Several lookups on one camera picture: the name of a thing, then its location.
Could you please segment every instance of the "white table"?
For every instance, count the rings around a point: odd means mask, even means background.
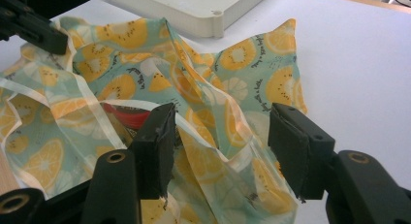
[[[104,24],[137,18],[92,0],[68,15]],[[308,116],[336,139],[378,159],[396,182],[411,188],[411,15],[346,0],[264,0],[222,39],[189,38],[216,52],[288,18],[297,25],[298,63]],[[0,42],[0,70],[19,58],[22,40]],[[325,201],[299,208],[296,223],[327,223]]]

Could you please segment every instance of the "black cable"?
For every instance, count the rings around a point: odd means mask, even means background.
[[[406,4],[404,4],[404,3],[401,3],[401,2],[399,2],[398,0],[395,0],[395,1],[396,1],[398,4],[402,5],[402,6],[405,6],[405,7],[411,8],[411,6],[406,5]]]

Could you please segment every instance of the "bag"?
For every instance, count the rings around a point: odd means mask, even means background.
[[[173,102],[181,143],[169,196],[142,201],[143,223],[294,221],[267,146],[272,102],[306,112],[293,19],[218,53],[197,53],[164,19],[54,24],[67,53],[26,44],[0,78],[0,142],[27,186],[50,198],[90,179],[100,155],[132,141],[117,111]]]

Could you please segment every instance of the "white tray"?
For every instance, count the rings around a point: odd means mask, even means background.
[[[111,0],[143,17],[165,17],[196,37],[223,37],[224,29],[262,0]]]

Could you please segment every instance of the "lemon print bag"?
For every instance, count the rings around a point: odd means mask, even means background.
[[[168,198],[144,223],[292,223],[296,204],[267,146],[269,109],[306,111],[295,21],[218,53],[197,53],[164,19],[95,26],[62,17],[65,55],[32,45],[0,78],[0,142],[14,174],[50,198],[92,177],[132,140],[118,110],[173,102],[181,142]]]

